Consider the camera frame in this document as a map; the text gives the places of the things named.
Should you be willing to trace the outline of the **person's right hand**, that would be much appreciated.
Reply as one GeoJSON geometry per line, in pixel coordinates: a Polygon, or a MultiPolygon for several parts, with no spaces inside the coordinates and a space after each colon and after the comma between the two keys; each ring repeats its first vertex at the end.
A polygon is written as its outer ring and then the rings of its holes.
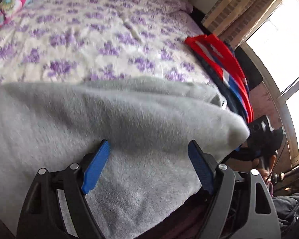
{"type": "Polygon", "coordinates": [[[269,157],[260,157],[252,161],[252,168],[257,169],[262,176],[265,184],[270,182],[271,172],[273,170],[276,161],[276,155],[271,155],[269,157]]]}

